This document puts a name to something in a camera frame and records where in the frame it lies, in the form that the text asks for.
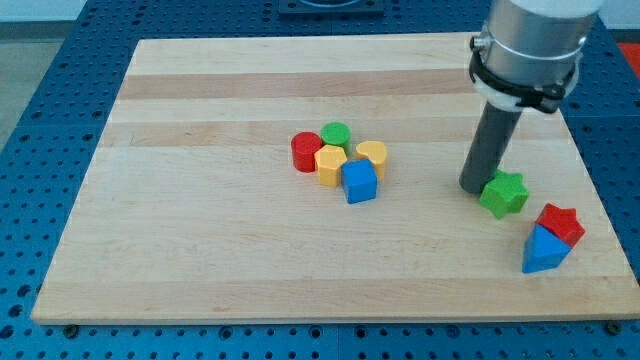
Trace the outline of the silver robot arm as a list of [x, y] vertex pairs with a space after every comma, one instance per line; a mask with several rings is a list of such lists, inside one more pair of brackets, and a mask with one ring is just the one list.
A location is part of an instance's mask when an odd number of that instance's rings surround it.
[[470, 40], [469, 76], [494, 108], [554, 113], [579, 79], [602, 0], [493, 0]]

